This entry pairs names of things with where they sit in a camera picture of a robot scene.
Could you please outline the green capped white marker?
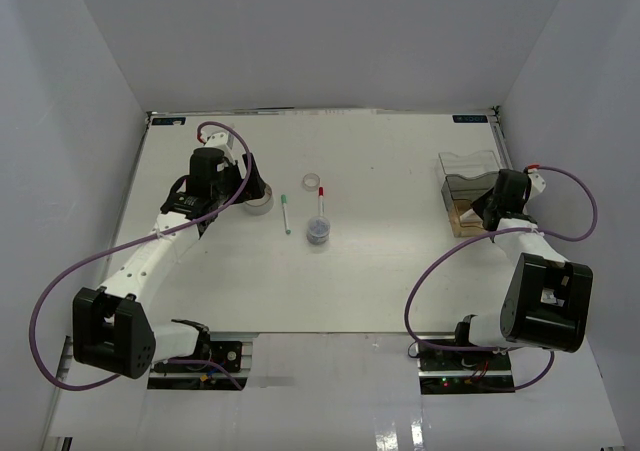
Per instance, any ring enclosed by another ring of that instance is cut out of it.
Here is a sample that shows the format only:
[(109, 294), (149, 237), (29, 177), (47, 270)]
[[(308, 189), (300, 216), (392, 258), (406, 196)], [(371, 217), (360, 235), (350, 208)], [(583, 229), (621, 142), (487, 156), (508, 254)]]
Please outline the green capped white marker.
[(280, 200), (281, 200), (285, 234), (291, 235), (292, 230), (290, 226), (289, 213), (288, 213), (288, 198), (285, 194), (282, 194)]

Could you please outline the red capped white marker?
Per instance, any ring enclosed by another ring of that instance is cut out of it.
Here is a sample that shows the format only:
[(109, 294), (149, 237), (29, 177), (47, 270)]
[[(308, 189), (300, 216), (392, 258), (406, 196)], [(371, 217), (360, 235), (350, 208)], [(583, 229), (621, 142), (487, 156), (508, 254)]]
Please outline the red capped white marker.
[(324, 217), (325, 215), (325, 207), (324, 207), (324, 188), (320, 186), (318, 188), (318, 216)]

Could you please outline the black capped white marker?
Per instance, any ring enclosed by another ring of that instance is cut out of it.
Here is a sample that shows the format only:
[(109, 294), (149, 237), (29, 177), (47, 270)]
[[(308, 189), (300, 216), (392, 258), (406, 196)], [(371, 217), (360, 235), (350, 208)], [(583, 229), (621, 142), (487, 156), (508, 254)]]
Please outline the black capped white marker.
[(474, 216), (475, 216), (475, 212), (472, 209), (470, 209), (470, 210), (467, 210), (466, 212), (464, 212), (463, 214), (461, 214), (459, 216), (459, 219), (461, 221), (466, 221), (468, 219), (473, 218)]

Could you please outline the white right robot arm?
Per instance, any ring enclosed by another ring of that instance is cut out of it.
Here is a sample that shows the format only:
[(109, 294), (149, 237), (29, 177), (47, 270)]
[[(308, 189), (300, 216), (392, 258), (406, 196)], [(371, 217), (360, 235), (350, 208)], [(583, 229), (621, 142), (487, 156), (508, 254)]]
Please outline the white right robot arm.
[(546, 240), (525, 205), (546, 186), (536, 166), (502, 169), (495, 184), (472, 203), (483, 228), (514, 265), (500, 310), (470, 314), (456, 325), (453, 361), (472, 370), (488, 348), (537, 347), (572, 353), (584, 340), (593, 272), (569, 261)]

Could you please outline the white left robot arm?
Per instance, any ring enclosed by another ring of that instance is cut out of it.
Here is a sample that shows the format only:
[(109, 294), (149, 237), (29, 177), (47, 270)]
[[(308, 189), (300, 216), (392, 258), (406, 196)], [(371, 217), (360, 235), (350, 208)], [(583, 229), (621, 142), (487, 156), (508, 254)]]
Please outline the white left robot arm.
[(211, 358), (206, 326), (185, 319), (151, 325), (147, 313), (171, 269), (203, 236), (225, 204), (264, 198), (266, 184), (252, 154), (238, 162), (214, 147), (193, 151), (188, 174), (178, 178), (153, 225), (148, 242), (97, 289), (83, 288), (72, 304), (76, 361), (137, 379), (155, 363), (178, 358), (199, 370)]

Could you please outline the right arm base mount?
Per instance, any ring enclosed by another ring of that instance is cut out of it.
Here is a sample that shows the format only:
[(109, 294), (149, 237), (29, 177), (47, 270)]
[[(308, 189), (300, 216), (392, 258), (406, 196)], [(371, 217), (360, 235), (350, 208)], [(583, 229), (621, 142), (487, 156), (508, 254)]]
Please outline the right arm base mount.
[(413, 342), (407, 355), (417, 365), (423, 396), (512, 393), (515, 387), (507, 354), (436, 350)]

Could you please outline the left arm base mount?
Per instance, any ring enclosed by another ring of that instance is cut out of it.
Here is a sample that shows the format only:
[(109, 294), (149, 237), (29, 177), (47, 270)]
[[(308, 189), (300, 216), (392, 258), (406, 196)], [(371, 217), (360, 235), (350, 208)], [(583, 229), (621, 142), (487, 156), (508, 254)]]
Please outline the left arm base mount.
[(252, 359), (252, 343), (211, 341), (199, 355), (176, 358), (176, 363), (154, 365), (149, 390), (241, 391), (246, 386)]

